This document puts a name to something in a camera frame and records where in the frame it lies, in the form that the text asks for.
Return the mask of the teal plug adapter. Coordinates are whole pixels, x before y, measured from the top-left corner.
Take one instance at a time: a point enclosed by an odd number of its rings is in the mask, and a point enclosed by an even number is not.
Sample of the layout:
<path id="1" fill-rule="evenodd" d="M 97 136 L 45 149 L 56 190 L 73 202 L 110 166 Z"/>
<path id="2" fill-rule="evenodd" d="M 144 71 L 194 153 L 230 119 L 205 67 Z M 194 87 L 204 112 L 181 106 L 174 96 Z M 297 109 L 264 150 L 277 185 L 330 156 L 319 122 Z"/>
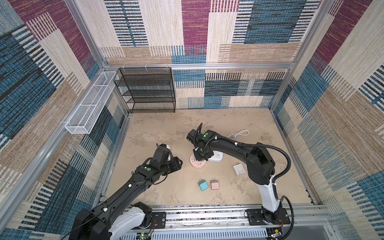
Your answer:
<path id="1" fill-rule="evenodd" d="M 206 180 L 201 180 L 199 182 L 199 188 L 201 189 L 201 191 L 205 191 L 205 190 L 209 189 L 209 185 L 206 182 Z"/>

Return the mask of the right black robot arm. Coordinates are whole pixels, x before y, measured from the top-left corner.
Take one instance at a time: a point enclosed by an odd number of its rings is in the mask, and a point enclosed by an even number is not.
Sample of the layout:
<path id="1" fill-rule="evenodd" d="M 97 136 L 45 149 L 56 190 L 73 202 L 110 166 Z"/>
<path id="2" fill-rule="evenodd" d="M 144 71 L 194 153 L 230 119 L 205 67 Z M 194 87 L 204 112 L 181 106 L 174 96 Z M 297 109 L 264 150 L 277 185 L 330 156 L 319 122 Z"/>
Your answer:
<path id="1" fill-rule="evenodd" d="M 275 162 L 262 144 L 239 143 L 210 130 L 204 134 L 191 130 L 187 140 L 194 145 L 194 155 L 198 161 L 208 160 L 217 151 L 244 162 L 249 178 L 259 187 L 263 209 L 275 213 L 280 208 L 281 201 L 273 182 Z"/>

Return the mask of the aluminium mounting rail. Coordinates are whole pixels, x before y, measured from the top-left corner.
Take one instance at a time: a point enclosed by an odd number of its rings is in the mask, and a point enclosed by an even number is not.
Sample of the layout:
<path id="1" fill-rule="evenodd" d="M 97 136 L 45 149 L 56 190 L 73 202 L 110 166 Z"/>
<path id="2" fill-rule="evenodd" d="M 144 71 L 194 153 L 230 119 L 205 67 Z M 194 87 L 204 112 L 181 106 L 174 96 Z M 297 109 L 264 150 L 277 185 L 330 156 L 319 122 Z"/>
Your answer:
<path id="1" fill-rule="evenodd" d="M 290 225 L 250 226 L 245 211 L 259 205 L 160 206 L 154 212 L 166 212 L 166 227 L 131 230 L 123 240 L 265 240 L 275 230 L 286 234 Z M 289 240 L 336 240 L 331 218 L 322 205 L 293 204 L 294 228 Z"/>

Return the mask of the white square power strip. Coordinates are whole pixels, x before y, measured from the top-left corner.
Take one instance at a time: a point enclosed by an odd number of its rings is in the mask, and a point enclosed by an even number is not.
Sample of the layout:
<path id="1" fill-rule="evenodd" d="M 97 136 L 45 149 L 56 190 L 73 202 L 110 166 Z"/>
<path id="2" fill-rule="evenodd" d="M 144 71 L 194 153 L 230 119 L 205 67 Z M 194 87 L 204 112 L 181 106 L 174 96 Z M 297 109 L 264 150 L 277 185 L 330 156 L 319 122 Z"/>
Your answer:
<path id="1" fill-rule="evenodd" d="M 224 153 L 219 151 L 213 151 L 213 155 L 208 158 L 209 162 L 220 163 L 223 160 Z"/>

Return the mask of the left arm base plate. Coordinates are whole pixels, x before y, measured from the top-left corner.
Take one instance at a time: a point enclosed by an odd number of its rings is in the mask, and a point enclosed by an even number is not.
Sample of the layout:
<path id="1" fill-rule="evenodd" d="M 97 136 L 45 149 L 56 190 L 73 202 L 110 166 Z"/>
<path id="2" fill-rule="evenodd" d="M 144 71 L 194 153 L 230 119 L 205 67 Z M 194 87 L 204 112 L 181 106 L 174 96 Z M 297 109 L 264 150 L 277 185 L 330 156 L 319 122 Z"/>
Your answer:
<path id="1" fill-rule="evenodd" d="M 166 227 L 166 212 L 152 212 L 150 214 L 145 214 L 144 220 L 139 228 L 149 230 L 149 229 L 164 229 Z"/>

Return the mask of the pink round power strip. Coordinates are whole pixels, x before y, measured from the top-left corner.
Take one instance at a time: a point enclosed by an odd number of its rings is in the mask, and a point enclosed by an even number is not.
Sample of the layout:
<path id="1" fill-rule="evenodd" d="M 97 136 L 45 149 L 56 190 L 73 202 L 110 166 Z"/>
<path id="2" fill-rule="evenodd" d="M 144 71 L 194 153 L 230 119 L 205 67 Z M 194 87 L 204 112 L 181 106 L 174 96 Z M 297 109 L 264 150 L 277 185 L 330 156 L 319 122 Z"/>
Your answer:
<path id="1" fill-rule="evenodd" d="M 203 160 L 203 161 L 198 161 L 195 157 L 194 154 L 191 154 L 190 156 L 190 164 L 193 168 L 195 169 L 202 169 L 205 167 L 205 165 L 207 164 L 207 161 L 206 160 Z"/>

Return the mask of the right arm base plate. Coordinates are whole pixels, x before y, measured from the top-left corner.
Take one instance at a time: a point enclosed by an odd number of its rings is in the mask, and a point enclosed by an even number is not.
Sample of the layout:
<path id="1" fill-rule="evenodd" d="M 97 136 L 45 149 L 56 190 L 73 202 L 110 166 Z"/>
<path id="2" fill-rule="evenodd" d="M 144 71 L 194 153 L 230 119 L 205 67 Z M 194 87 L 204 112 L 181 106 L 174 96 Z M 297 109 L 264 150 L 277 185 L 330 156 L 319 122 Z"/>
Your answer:
<path id="1" fill-rule="evenodd" d="M 266 226 L 266 225 L 289 225 L 291 219 L 285 208 L 281 208 L 276 212 L 270 212 L 263 208 L 248 209 L 245 211 L 245 217 L 248 218 L 250 226 Z"/>

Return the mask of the pink plug adapter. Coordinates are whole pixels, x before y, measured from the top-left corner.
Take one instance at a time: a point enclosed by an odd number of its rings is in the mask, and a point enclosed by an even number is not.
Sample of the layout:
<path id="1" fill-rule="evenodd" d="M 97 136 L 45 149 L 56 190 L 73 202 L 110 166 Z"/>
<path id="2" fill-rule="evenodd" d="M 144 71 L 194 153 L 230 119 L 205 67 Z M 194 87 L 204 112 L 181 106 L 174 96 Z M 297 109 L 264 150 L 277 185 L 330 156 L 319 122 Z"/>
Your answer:
<path id="1" fill-rule="evenodd" d="M 211 180 L 211 189 L 212 190 L 219 190 L 220 184 L 218 180 Z"/>

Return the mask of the white square wall adapter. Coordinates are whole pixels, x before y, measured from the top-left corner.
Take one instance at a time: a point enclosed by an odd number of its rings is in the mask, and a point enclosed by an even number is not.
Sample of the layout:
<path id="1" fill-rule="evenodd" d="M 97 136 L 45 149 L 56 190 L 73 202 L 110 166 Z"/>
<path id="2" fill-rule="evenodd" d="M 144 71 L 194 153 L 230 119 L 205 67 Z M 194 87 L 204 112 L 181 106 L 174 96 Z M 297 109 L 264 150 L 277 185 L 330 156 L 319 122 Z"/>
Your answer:
<path id="1" fill-rule="evenodd" d="M 233 168 L 237 176 L 240 176 L 246 173 L 246 170 L 242 164 L 237 164 L 233 166 Z"/>

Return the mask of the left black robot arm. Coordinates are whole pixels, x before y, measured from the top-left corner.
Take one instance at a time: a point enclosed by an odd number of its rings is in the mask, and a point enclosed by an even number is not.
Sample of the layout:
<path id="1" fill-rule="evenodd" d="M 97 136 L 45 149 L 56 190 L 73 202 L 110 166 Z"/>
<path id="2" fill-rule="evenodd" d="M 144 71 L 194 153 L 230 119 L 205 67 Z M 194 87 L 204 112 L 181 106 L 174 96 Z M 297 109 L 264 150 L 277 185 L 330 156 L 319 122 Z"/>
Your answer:
<path id="1" fill-rule="evenodd" d="M 81 210 L 75 220 L 70 240 L 108 240 L 109 228 L 131 202 L 152 186 L 160 176 L 167 176 L 182 168 L 183 162 L 174 157 L 164 145 L 158 146 L 154 156 L 138 166 L 131 178 L 110 198 L 92 210 Z"/>

